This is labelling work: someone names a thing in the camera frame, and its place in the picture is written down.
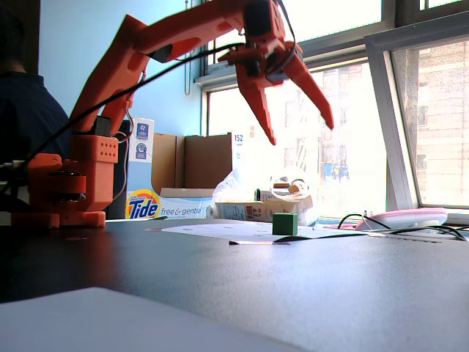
white surface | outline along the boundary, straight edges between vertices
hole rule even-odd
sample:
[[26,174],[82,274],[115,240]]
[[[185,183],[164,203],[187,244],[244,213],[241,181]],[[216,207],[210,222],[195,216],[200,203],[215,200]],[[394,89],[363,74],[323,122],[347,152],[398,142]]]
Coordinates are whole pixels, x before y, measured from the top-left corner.
[[[272,224],[252,221],[244,221],[232,224],[228,223],[177,226],[162,229],[162,231],[186,233],[189,235],[213,238],[223,238],[232,241],[275,241],[279,238],[284,237],[283,235],[272,235]],[[322,228],[316,228],[315,230],[313,230],[312,227],[298,226],[298,236],[308,238],[321,238],[332,235],[344,235],[347,233],[357,235],[356,231],[351,230],[335,230]]]
[[299,351],[179,309],[89,288],[0,304],[0,350]]

black cable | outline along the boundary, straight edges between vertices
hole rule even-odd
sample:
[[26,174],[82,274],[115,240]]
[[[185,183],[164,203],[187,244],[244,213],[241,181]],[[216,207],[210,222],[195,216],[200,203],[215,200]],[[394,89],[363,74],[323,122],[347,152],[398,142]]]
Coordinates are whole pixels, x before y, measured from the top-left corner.
[[278,65],[275,68],[273,68],[272,70],[269,70],[269,71],[266,72],[266,74],[268,74],[268,75],[271,74],[271,73],[274,73],[278,70],[283,70],[284,67],[290,62],[290,60],[292,59],[292,57],[293,57],[293,55],[295,54],[295,51],[296,51],[296,37],[295,37],[295,33],[293,32],[293,28],[292,28],[292,24],[290,23],[290,19],[288,18],[287,9],[285,8],[283,0],[278,0],[278,4],[280,5],[281,11],[283,12],[283,14],[285,16],[285,20],[287,21],[288,28],[289,28],[290,32],[292,33],[293,46],[292,46],[292,49],[290,50],[288,56],[286,57],[286,59],[280,65]]
[[[121,131],[117,131],[117,134],[122,134],[125,136],[125,133],[124,132],[121,132]],[[119,192],[117,192],[117,194],[112,198],[112,201],[116,200],[121,194],[122,192],[124,191],[125,189],[125,185],[127,185],[127,162],[128,162],[128,155],[129,155],[129,141],[128,139],[124,139],[123,140],[125,142],[125,152],[124,152],[124,182],[122,182],[122,187],[121,189],[119,190]]]
[[124,134],[123,132],[121,131],[117,131],[117,133],[114,135],[115,138],[117,138],[117,135],[118,134],[122,134],[124,135],[124,138],[117,138],[119,140],[119,143],[124,143],[124,142],[128,142],[128,140],[131,138],[132,136],[132,133],[133,133],[133,129],[134,129],[134,124],[133,124],[133,118],[132,118],[132,115],[130,115],[130,112],[129,112],[129,109],[125,109],[125,114],[127,115],[127,118],[129,119],[129,123],[130,123],[130,130],[129,130],[129,133],[127,134]]
[[[70,120],[67,124],[62,126],[56,133],[54,133],[52,136],[47,138],[28,158],[26,158],[26,160],[21,164],[21,166],[18,167],[18,172],[22,171],[26,167],[26,165],[28,165],[28,163],[36,157],[37,154],[39,154],[42,150],[44,150],[44,148],[46,148],[51,142],[56,140],[66,130],[71,128],[74,124],[80,122],[83,118],[85,118],[86,116],[88,116],[92,112],[94,112],[94,111],[98,110],[99,108],[103,107],[107,103],[110,103],[111,101],[114,101],[114,100],[116,100],[120,97],[123,97],[124,95],[127,95],[129,93],[134,93],[138,88],[148,84],[151,81],[154,81],[157,78],[160,78],[162,75],[168,73],[169,71],[174,70],[175,68],[185,64],[186,62],[190,62],[190,61],[195,60],[195,59],[200,59],[204,56],[208,56],[210,54],[215,54],[215,53],[218,53],[219,51],[230,49],[230,48],[233,48],[233,47],[239,46],[239,45],[245,45],[245,44],[244,43],[235,43],[235,44],[224,45],[220,48],[215,48],[215,49],[212,49],[212,50],[204,51],[204,52],[199,53],[199,54],[194,55],[194,56],[190,56],[187,59],[183,59],[180,62],[178,62],[177,64],[174,64],[171,67],[168,67],[165,70],[163,70],[159,73],[156,73],[155,75],[153,75],[152,77],[146,79],[145,81],[140,81],[139,83],[137,83],[137,84],[135,84],[135,85],[133,85],[133,86],[127,88],[127,89],[124,89],[124,90],[122,90],[122,91],[120,91],[120,92],[118,92],[114,95],[111,95],[109,98],[106,98],[105,100],[102,100],[101,102],[95,104],[91,108],[89,108],[89,109],[85,110],[84,112],[82,112],[81,114],[79,114],[73,120]],[[12,181],[9,180],[7,182],[7,184],[3,187],[3,189],[0,191],[0,195],[5,194],[7,192],[7,190],[11,187],[11,185],[12,185]]]
[[460,241],[467,241],[467,239],[461,235],[456,229],[445,226],[445,225],[435,225],[435,226],[424,226],[424,227],[403,227],[403,228],[396,228],[396,229],[389,229],[389,230],[372,230],[367,232],[389,232],[392,235],[398,235],[405,232],[417,232],[422,230],[437,230],[447,235],[453,235]]
[[344,223],[344,221],[347,220],[347,219],[348,219],[349,217],[351,217],[351,216],[360,216],[365,224],[366,224],[366,222],[364,221],[364,219],[367,219],[367,220],[370,220],[370,221],[372,221],[372,222],[374,222],[374,223],[376,223],[376,224],[378,224],[378,225],[384,227],[385,229],[392,230],[392,228],[389,227],[388,225],[384,225],[382,222],[379,222],[378,220],[374,220],[373,218],[370,218],[370,217],[368,217],[368,216],[366,216],[366,215],[361,215],[361,214],[349,214],[349,215],[345,216],[345,217],[339,222],[339,225],[337,226],[337,229],[340,229],[340,226]]

robotic arm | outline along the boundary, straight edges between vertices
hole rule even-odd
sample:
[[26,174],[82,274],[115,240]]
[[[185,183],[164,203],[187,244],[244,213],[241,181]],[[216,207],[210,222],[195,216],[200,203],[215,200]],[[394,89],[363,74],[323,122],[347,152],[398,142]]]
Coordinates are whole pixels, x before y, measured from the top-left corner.
[[[233,29],[245,30],[246,44],[221,59],[235,65],[240,91],[272,144],[265,87],[294,81],[316,104],[329,128],[333,118],[329,103],[315,84],[299,54],[285,42],[278,0],[213,0],[164,18],[151,26],[126,15],[113,43],[88,78],[73,109],[74,120],[90,106],[133,86],[149,58],[167,62],[198,48]],[[14,213],[13,224],[47,227],[84,224],[104,227],[102,209],[113,199],[113,173],[117,162],[115,135],[132,104],[132,93],[103,110],[94,111],[73,126],[70,160],[39,154],[28,165],[30,205],[36,213]]]

green wooden block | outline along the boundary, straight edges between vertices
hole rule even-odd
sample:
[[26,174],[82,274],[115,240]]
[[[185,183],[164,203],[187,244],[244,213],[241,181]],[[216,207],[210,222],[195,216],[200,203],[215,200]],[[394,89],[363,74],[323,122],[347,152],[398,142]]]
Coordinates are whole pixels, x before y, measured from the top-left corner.
[[296,236],[298,234],[298,214],[295,214],[295,213],[273,214],[272,234]]

dark gray table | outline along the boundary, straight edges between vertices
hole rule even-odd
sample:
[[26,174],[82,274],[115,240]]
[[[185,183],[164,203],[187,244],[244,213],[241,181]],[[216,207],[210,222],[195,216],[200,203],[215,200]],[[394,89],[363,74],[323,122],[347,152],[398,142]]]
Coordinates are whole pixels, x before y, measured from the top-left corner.
[[469,348],[469,243],[360,236],[230,246],[145,231],[202,222],[0,227],[0,302],[106,287],[309,351]]

